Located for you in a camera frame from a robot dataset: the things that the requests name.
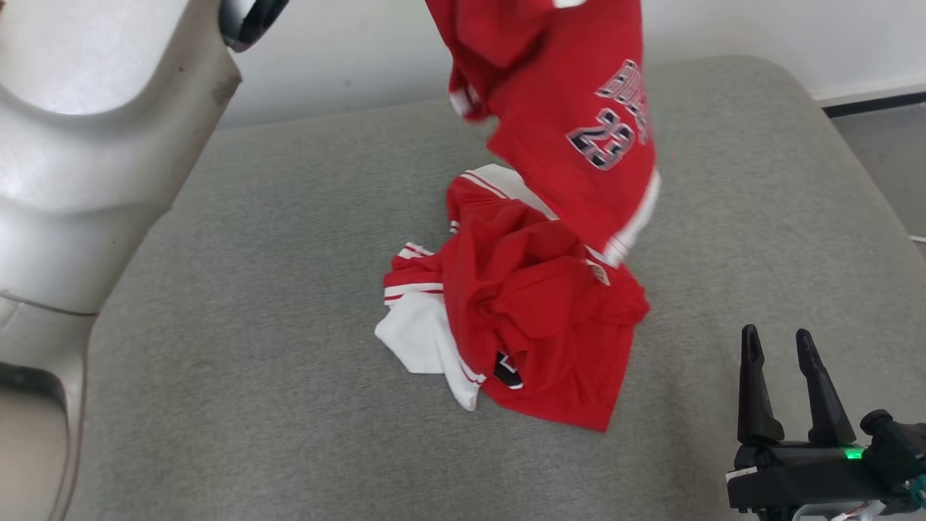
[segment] red fabric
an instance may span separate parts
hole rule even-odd
[[[396,258],[385,285],[444,283],[444,301],[461,358],[492,375],[496,353],[510,356],[523,387],[494,377],[483,385],[500,405],[532,416],[607,430],[633,339],[649,311],[630,272],[589,265],[582,241],[560,221],[473,174],[451,183],[451,221],[459,231],[431,256]]]
[[[609,259],[617,265],[630,247],[619,234],[656,164],[640,0],[560,9],[551,0],[426,1],[454,59],[450,90],[470,105],[463,116],[497,116],[488,147],[583,242],[606,255],[619,250]],[[631,74],[613,83],[622,71]],[[609,84],[620,87],[611,96]],[[576,145],[570,138],[583,131]]]

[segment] green light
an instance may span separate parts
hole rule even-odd
[[[864,451],[864,447],[846,447],[843,449],[846,460],[860,460]]]

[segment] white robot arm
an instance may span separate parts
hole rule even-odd
[[[64,517],[95,317],[241,81],[227,47],[244,51],[285,4],[0,1],[4,519]]]

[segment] black strip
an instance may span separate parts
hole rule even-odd
[[[880,99],[871,99],[869,101],[859,101],[858,103],[846,103],[845,105],[834,105],[832,107],[824,107],[823,112],[826,112],[826,115],[831,118],[839,118],[841,116],[860,114],[862,112],[885,110],[886,108],[918,105],[919,103],[926,103],[926,92],[894,95]]]

